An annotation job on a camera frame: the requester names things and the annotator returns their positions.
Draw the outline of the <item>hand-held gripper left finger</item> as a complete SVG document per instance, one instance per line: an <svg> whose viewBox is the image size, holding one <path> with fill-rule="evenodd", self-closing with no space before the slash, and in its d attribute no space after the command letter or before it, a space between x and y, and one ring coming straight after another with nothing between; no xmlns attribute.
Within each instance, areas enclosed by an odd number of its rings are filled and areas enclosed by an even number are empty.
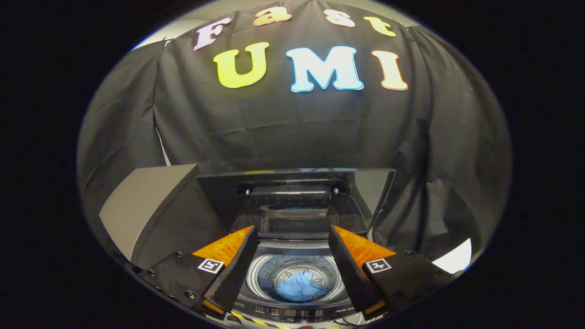
<svg viewBox="0 0 585 329"><path fill-rule="evenodd" d="M245 227L200 248L174 251L139 276L190 312L223 320L236 302L259 245L257 227Z"/></svg>

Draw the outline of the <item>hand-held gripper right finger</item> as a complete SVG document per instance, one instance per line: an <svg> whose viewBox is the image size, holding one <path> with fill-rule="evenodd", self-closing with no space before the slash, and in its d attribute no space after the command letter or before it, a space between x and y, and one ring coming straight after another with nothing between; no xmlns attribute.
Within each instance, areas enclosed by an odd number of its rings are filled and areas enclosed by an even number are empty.
<svg viewBox="0 0 585 329"><path fill-rule="evenodd" d="M408 309L456 278L414 251L394 252L336 225L328 244L351 303L366 320Z"/></svg>

